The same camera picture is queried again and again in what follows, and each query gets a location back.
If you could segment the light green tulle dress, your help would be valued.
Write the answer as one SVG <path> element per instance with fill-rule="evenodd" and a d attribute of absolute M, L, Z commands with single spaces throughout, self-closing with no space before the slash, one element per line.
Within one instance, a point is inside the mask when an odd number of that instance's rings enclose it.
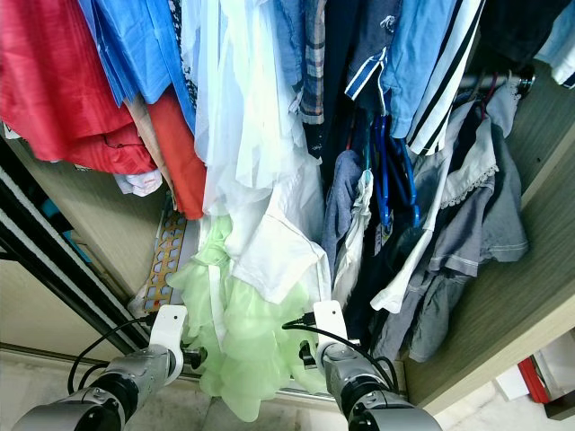
<path fill-rule="evenodd" d="M 201 389 L 252 422 L 261 403 L 283 387 L 296 383 L 324 393 L 327 383 L 319 369 L 305 368 L 299 355 L 303 345 L 315 344 L 316 334 L 284 328 L 312 311 L 309 294 L 296 284 L 282 303 L 264 300 L 255 287 L 234 276 L 226 250 L 231 234 L 229 216 L 209 219 L 197 235 L 198 253 L 167 282 L 180 290 L 188 308 L 183 341 L 207 353 L 198 366 Z"/>

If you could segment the colourful patterned board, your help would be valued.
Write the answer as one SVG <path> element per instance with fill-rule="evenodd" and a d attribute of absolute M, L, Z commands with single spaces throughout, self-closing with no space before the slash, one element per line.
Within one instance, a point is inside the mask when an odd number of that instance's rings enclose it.
<path fill-rule="evenodd" d="M 144 284 L 144 295 L 141 296 L 141 308 L 145 312 L 156 312 L 161 305 L 172 303 L 176 296 L 167 279 L 181 265 L 186 229 L 188 219 L 168 206 L 162 213 L 151 270 Z"/>

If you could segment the grey blue garment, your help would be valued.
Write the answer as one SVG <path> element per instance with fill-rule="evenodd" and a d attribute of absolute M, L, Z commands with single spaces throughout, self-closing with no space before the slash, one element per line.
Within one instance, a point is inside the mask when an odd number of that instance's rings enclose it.
<path fill-rule="evenodd" d="M 358 181 L 362 172 L 362 157 L 354 149 L 345 149 L 334 160 L 332 185 L 328 189 L 325 201 L 321 240 L 332 274 L 336 272 L 340 241 L 350 229 L 354 201 L 358 198 Z"/>

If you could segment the beige wooden wardrobe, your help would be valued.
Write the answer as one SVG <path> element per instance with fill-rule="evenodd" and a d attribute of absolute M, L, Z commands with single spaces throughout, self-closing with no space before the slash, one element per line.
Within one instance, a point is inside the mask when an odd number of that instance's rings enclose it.
<path fill-rule="evenodd" d="M 429 361 L 406 363 L 411 401 L 440 413 L 518 362 L 575 330 L 575 90 L 535 73 L 507 138 L 523 181 L 528 254 L 484 266 L 456 305 L 444 344 Z M 4 347 L 6 354 L 65 368 L 75 356 Z"/>

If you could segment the white pink trim garment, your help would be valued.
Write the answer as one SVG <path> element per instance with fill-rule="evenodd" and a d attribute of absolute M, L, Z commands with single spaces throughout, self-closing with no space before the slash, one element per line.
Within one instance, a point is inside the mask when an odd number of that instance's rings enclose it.
<path fill-rule="evenodd" d="M 112 177 L 115 178 L 120 192 L 139 197 L 147 197 L 155 193 L 165 182 L 160 169 L 139 173 L 139 175 L 114 175 Z"/>

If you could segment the black sliding door track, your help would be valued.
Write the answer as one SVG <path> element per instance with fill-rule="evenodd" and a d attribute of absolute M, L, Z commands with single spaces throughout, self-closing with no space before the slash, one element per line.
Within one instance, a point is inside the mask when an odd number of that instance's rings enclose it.
<path fill-rule="evenodd" d="M 163 192 L 124 196 L 110 175 L 0 145 L 0 340 L 75 356 L 103 332 L 99 360 L 139 348 L 130 300 L 147 279 Z"/>

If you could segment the blue plastic clothes hanger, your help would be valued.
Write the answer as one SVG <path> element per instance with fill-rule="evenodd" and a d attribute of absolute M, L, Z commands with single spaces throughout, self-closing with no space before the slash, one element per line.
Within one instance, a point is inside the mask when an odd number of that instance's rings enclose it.
<path fill-rule="evenodd" d="M 390 119 L 385 115 L 368 115 L 367 119 L 368 144 L 363 147 L 363 155 L 373 175 L 373 198 L 382 233 L 392 232 L 397 216 L 419 226 L 422 214 L 405 140 L 391 136 Z"/>

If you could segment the grey t-shirt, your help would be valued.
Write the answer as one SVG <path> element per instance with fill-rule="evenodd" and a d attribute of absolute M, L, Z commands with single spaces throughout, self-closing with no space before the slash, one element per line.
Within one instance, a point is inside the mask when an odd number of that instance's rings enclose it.
<path fill-rule="evenodd" d="M 429 247 L 414 270 L 399 313 L 390 313 L 371 352 L 394 360 L 405 347 L 420 363 L 436 355 L 447 339 L 453 308 L 476 279 L 481 264 L 513 262 L 529 250 L 520 218 L 522 185 L 507 148 L 520 95 L 510 85 L 494 89 L 488 98 L 469 100 L 449 116 L 445 149 L 449 170 L 463 165 L 475 144 L 476 128 L 491 120 L 498 171 L 467 194 L 459 205 L 439 210 Z"/>

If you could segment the orange red garment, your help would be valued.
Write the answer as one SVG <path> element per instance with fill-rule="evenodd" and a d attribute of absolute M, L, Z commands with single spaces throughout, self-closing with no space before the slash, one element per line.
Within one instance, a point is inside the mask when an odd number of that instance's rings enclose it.
<path fill-rule="evenodd" d="M 205 164 L 196 153 L 196 139 L 171 86 L 155 103 L 147 104 L 164 167 L 169 173 L 175 206 L 189 219 L 204 216 Z"/>

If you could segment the small white box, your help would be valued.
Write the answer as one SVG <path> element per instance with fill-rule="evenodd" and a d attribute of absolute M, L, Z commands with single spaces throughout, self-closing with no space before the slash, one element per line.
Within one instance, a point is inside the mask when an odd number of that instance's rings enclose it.
<path fill-rule="evenodd" d="M 513 401 L 530 395 L 530 390 L 518 365 L 512 366 L 505 373 L 497 376 L 494 379 L 494 386 L 505 400 Z"/>

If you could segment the red box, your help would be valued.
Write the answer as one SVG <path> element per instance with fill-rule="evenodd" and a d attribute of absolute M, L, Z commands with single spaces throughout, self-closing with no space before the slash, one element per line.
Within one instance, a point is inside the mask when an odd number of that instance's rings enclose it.
<path fill-rule="evenodd" d="M 538 405 L 546 405 L 547 402 L 550 402 L 552 398 L 541 376 L 541 370 L 538 368 L 535 357 L 523 358 L 522 361 L 517 363 L 517 368 L 520 370 L 523 383 L 528 389 L 530 399 L 538 403 Z"/>

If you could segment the white blouse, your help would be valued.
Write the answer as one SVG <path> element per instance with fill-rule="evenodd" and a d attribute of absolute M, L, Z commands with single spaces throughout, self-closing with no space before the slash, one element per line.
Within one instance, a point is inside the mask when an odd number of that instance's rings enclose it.
<path fill-rule="evenodd" d="M 181 0 L 181 52 L 197 87 L 196 152 L 205 209 L 227 216 L 233 275 L 268 303 L 332 296 L 320 245 L 320 162 L 305 148 L 282 68 L 275 0 Z"/>

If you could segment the white lace trim garment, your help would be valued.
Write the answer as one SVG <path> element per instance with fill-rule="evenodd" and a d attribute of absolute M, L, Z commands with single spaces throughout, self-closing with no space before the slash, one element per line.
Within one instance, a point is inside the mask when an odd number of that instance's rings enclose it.
<path fill-rule="evenodd" d="M 473 189 L 484 184 L 498 171 L 496 156 L 492 143 L 491 120 L 482 120 L 476 128 L 475 144 L 465 153 L 463 165 L 455 172 L 449 170 L 449 163 L 443 162 L 437 173 L 437 189 L 432 206 L 429 209 L 429 218 L 420 227 L 418 242 L 411 248 L 405 263 L 400 267 L 398 274 L 391 279 L 381 292 L 371 299 L 370 305 L 374 311 L 387 311 L 398 313 L 402 309 L 403 296 L 407 290 L 413 272 L 424 251 L 429 247 L 434 229 L 439 219 L 439 210 L 459 205 Z"/>

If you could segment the plaid shirt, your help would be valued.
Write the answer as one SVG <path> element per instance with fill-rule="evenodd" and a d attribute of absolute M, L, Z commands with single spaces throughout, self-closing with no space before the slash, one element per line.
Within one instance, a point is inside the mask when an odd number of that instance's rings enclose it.
<path fill-rule="evenodd" d="M 311 126 L 324 123 L 324 71 L 327 49 L 327 0 L 304 0 L 303 78 L 300 111 Z"/>

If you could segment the black white striped shirt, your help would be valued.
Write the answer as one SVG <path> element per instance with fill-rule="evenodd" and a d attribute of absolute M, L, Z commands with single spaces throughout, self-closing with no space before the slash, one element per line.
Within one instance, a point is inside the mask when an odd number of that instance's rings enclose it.
<path fill-rule="evenodd" d="M 406 145 L 411 154 L 431 155 L 444 146 L 442 133 L 463 81 L 485 4 L 486 0 L 456 0 L 453 21 L 408 132 Z"/>

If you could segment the red shirt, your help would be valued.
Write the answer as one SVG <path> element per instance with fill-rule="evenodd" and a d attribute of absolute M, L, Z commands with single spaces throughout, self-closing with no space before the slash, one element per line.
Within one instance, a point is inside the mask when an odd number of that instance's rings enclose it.
<path fill-rule="evenodd" d="M 0 118 L 38 160 L 116 175 L 156 168 L 112 99 L 77 0 L 0 0 Z"/>

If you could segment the light blue polo shirt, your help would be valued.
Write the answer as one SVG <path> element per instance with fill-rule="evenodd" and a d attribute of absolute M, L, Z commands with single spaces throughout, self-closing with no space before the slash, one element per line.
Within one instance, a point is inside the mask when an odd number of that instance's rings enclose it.
<path fill-rule="evenodd" d="M 391 120 L 391 136 L 413 127 L 457 0 L 360 0 L 356 49 L 344 93 Z"/>

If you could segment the bright blue shirt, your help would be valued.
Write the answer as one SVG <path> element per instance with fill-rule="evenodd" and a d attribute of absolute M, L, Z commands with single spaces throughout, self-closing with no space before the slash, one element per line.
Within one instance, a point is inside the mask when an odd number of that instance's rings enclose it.
<path fill-rule="evenodd" d="M 171 86 L 189 128 L 196 104 L 183 70 L 168 0 L 77 0 L 97 47 L 112 99 L 155 103 Z"/>

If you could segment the dark navy garment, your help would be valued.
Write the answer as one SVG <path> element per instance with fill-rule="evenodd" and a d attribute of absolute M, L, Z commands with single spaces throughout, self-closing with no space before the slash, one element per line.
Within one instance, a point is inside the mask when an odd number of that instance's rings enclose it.
<path fill-rule="evenodd" d="M 332 183 L 334 160 L 344 152 L 341 128 L 354 107 L 378 110 L 377 84 L 382 73 L 378 54 L 385 53 L 394 37 L 403 0 L 327 0 L 322 108 L 323 122 L 312 126 L 309 144 L 320 157 L 323 183 Z"/>

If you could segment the black garment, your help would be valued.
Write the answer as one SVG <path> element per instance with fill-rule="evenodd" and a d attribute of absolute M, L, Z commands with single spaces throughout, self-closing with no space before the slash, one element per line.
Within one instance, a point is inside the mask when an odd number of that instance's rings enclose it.
<path fill-rule="evenodd" d="M 550 37 L 552 25 L 571 0 L 486 0 L 480 45 L 494 65 L 520 69 Z"/>

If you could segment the pale blue garment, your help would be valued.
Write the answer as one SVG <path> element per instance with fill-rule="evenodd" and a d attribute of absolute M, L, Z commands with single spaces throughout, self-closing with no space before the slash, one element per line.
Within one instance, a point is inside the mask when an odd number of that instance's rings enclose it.
<path fill-rule="evenodd" d="M 535 60 L 550 67 L 555 82 L 575 89 L 575 0 L 555 18 L 550 36 L 535 53 Z"/>

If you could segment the metal clothes rail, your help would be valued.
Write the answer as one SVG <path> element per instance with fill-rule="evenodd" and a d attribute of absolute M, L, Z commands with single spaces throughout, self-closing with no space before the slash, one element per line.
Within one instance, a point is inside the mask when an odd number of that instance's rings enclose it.
<path fill-rule="evenodd" d="M 535 83 L 534 71 L 522 71 L 522 73 L 486 74 L 486 75 L 464 75 L 460 85 L 457 86 L 457 93 L 469 93 L 476 90 L 498 89 L 504 85 L 510 85 L 518 95 L 527 95 Z"/>

